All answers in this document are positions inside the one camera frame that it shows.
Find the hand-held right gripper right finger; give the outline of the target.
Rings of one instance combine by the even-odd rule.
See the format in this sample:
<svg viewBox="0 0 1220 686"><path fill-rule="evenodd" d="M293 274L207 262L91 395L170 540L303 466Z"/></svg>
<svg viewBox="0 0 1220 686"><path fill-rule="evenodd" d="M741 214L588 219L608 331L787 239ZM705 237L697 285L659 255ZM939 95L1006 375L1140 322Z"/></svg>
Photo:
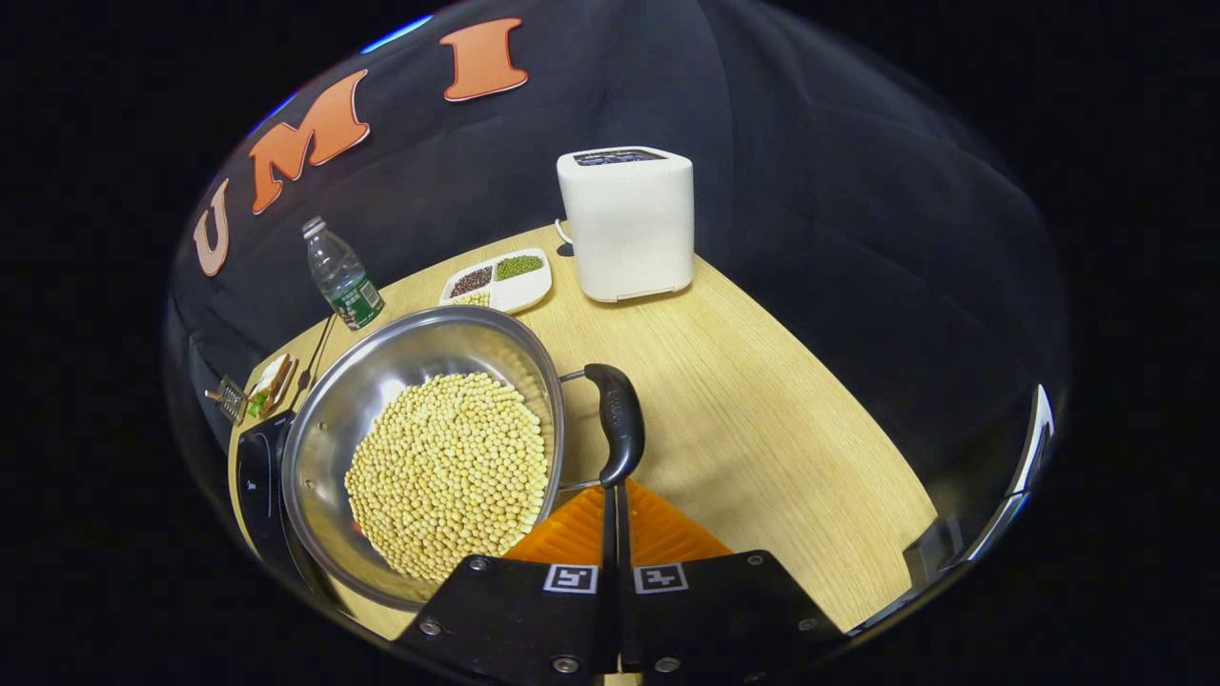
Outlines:
<svg viewBox="0 0 1220 686"><path fill-rule="evenodd" d="M769 551L638 566L619 485L619 664L643 684L795 684L845 646Z"/></svg>

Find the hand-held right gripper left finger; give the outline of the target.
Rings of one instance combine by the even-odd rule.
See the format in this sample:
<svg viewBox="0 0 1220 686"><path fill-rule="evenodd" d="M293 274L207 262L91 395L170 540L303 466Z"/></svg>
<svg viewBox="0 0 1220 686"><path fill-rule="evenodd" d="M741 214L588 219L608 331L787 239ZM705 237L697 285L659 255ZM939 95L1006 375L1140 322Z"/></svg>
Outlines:
<svg viewBox="0 0 1220 686"><path fill-rule="evenodd" d="M619 673L619 488L599 564L467 555L396 638L461 680L604 680Z"/></svg>

